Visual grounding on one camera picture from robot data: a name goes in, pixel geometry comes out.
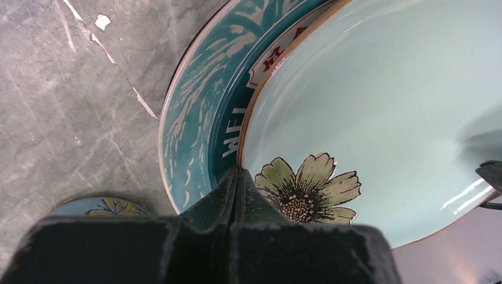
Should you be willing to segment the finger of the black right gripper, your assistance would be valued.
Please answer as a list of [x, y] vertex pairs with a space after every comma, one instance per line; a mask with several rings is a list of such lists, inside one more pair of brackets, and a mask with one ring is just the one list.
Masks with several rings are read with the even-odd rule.
[[489, 160], [481, 163], [475, 172], [501, 194], [501, 161]]

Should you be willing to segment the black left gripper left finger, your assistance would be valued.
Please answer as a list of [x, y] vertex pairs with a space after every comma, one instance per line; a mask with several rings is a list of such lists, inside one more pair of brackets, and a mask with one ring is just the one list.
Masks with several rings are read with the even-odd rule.
[[196, 231], [214, 231], [216, 226], [227, 225], [234, 215], [239, 168], [231, 167], [217, 186], [180, 217]]

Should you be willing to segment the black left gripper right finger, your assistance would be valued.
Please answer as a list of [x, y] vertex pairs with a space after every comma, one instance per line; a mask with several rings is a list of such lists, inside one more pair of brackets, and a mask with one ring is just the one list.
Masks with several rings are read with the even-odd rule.
[[250, 230], [278, 230], [292, 225], [261, 193], [248, 170], [238, 168], [237, 227]]

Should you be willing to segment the light blue flower plate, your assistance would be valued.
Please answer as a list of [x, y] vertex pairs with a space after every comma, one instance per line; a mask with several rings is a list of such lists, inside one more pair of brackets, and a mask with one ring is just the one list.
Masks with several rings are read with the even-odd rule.
[[275, 60], [237, 161], [292, 222], [428, 237], [495, 195], [500, 1], [340, 1]]

